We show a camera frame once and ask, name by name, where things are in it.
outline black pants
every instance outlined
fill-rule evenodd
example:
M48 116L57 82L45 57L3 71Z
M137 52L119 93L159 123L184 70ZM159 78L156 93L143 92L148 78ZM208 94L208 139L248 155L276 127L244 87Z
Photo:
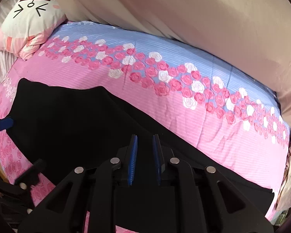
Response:
M272 190L245 180L219 165L139 109L103 87L87 90L49 87L21 79L9 113L14 126L8 135L30 162L47 163L43 174L59 183L77 166L92 168L114 157L138 136L137 178L146 185L155 180L152 135L173 149L175 156L203 169L214 166L255 206L266 214Z

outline round metal rivet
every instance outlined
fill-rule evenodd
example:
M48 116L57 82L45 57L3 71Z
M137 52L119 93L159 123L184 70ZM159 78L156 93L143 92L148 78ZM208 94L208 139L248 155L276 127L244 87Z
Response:
M77 167L77 168L74 170L75 173L82 173L83 171L84 171L84 168L81 167L81 166Z
M119 159L119 158L111 158L111 159L110 159L110 162L111 162L112 164L117 164L117 163L120 162L120 159Z
M206 168L206 170L207 170L207 172L209 172L209 173L215 173L215 172L216 172L216 169L215 169L213 166L208 166L208 167Z
M21 182L21 183L19 184L19 186L20 186L21 189L24 189L24 190L27 189L27 185L26 185L25 183L22 183L22 182Z
M170 163L172 163L172 164L178 164L180 162L180 159L178 159L178 158L171 158L170 159Z

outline mattress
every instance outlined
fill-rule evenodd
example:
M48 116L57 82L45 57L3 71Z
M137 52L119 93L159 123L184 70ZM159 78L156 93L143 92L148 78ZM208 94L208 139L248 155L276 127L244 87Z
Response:
M273 189L271 219L289 127L275 93L223 60L174 40L83 21L59 26L30 60L14 63L0 84L0 118L9 113L21 78L105 87L217 163ZM0 163L11 183L31 166L6 131L0 132ZM43 175L40 180L32 189L35 204L54 188Z

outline cartoon pillow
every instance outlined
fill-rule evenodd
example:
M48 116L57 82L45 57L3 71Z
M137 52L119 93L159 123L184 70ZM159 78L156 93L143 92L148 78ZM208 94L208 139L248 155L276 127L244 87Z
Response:
M28 60L65 20L56 0L19 0L0 28L0 50Z

